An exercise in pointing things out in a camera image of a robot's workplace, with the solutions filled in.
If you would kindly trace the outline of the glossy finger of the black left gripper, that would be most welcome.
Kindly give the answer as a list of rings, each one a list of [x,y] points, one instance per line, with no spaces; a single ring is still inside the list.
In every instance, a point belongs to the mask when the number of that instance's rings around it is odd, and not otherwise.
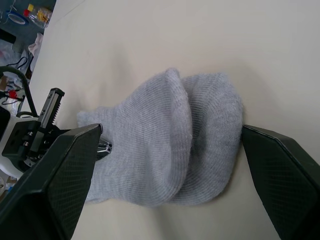
[[[109,155],[112,148],[113,145],[110,142],[100,139],[97,147],[96,160],[99,161]]]

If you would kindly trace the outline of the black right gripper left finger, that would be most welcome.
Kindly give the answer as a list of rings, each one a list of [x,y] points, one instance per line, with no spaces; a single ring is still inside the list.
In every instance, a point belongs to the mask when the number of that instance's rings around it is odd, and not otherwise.
[[[2,240],[70,240],[83,210],[100,124],[60,135],[0,203]]]

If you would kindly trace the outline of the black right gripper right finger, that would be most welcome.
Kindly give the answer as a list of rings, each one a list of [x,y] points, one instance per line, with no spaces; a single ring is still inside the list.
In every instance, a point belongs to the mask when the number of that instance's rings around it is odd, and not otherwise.
[[[320,238],[320,166],[293,139],[251,125],[241,139],[255,190],[282,240]]]

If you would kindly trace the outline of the ribbed finger of the black left gripper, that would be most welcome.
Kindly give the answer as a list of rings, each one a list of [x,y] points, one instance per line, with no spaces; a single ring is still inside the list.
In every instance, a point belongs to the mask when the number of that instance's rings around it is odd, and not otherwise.
[[[38,117],[40,128],[50,130],[61,105],[61,99],[65,93],[59,88],[52,88]]]

